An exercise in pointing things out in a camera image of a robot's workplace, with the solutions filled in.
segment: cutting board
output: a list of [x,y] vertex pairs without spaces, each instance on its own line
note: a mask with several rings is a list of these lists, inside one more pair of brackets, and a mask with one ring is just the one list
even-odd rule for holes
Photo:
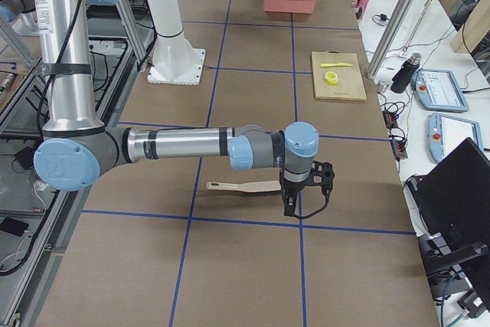
[[[353,67],[322,68],[321,63],[350,63]],[[312,52],[313,82],[315,98],[330,100],[367,100],[366,91],[356,54]],[[335,72],[338,84],[332,86],[325,82],[325,73]]]

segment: white desk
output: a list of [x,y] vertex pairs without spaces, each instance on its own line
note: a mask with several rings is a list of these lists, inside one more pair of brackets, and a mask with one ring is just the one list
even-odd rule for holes
[[[410,32],[413,30],[413,27],[423,10],[425,2],[426,0],[414,0],[408,15],[405,17],[402,27],[398,31],[398,34],[390,49],[396,49],[405,45]],[[366,51],[374,52],[376,50],[376,46],[385,29],[385,27],[376,25],[371,20],[373,15],[384,13],[390,17],[396,3],[397,0],[370,0],[367,10],[364,13],[364,18],[359,23],[359,28],[362,32],[362,38]],[[449,28],[453,30],[451,22],[444,12],[441,4],[438,0],[433,0],[422,24],[420,25],[419,31],[416,33],[411,44],[430,44],[431,42],[440,39]],[[455,31],[447,39],[442,40],[437,50],[432,54],[428,61],[427,57],[437,46],[437,43],[431,46],[411,47],[408,50],[408,53],[421,53],[423,56],[421,65],[424,68],[451,70],[456,75],[459,85],[464,87],[465,75],[476,68],[476,63],[468,54],[455,54],[452,51],[450,42],[454,35],[456,35]],[[370,60],[372,55],[372,53],[367,52],[367,57]],[[404,61],[405,59],[399,57],[390,57],[385,59],[374,82],[376,83],[379,80],[388,80],[391,82],[391,78],[400,69],[401,64]],[[475,70],[470,73],[470,75],[468,75],[468,82],[468,90],[488,87],[488,83],[480,70]],[[385,96],[389,102],[408,102],[409,100],[407,94],[396,94],[391,92],[389,89],[385,93]],[[490,147],[490,123],[488,122],[488,117],[490,116],[490,91],[466,94],[465,98],[470,107],[469,111],[466,113],[449,113],[449,115],[478,121],[482,130],[484,146]],[[384,99],[381,96],[380,102],[384,102]],[[420,101],[416,96],[414,96],[412,99],[410,118],[407,119],[408,109],[406,109],[398,119],[399,126],[404,129],[405,132],[407,131],[407,126],[410,126],[408,131],[407,147],[408,159],[403,160],[400,165],[400,180],[402,182],[413,174],[426,174],[436,166],[436,162],[433,161],[432,157],[430,156],[427,140],[427,124],[431,115],[432,112],[424,110],[420,104]],[[405,192],[405,197],[407,198],[407,204],[409,206],[410,213],[412,214],[413,226],[417,232],[417,235],[421,235],[423,233],[423,226],[420,223],[417,207],[413,202],[410,193],[408,193],[408,190]],[[461,309],[456,305],[456,301],[458,299],[459,294],[456,294],[445,304],[444,322],[446,325],[454,320],[454,318],[461,312]],[[458,323],[458,326],[460,327],[488,327],[489,325],[490,313],[488,312],[485,312],[479,319],[469,319],[468,317],[465,317]]]

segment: black bottle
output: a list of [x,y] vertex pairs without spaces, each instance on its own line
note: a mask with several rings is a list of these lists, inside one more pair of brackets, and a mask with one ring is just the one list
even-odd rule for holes
[[395,93],[402,93],[407,88],[408,84],[412,80],[413,75],[419,69],[420,59],[422,55],[419,53],[413,53],[412,56],[403,63],[401,69],[395,74],[391,85],[391,90]]

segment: brown table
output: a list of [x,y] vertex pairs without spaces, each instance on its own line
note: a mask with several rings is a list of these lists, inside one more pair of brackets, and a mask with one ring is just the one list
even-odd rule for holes
[[[94,186],[37,325],[437,326],[374,85],[364,103],[313,97],[312,51],[368,65],[350,0],[318,0],[311,16],[267,14],[262,0],[179,2],[209,68],[198,87],[140,75],[120,125],[308,121],[336,172],[331,204],[297,221],[278,196],[206,191],[277,178],[223,158],[116,168]],[[321,203],[303,192],[303,213]]]

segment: computer monitor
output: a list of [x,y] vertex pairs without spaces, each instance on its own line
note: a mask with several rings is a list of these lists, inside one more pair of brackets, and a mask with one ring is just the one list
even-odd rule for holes
[[[441,233],[452,251],[475,242],[490,247],[490,161],[470,138],[419,182],[416,202],[429,232]],[[460,266],[490,310],[490,256]]]

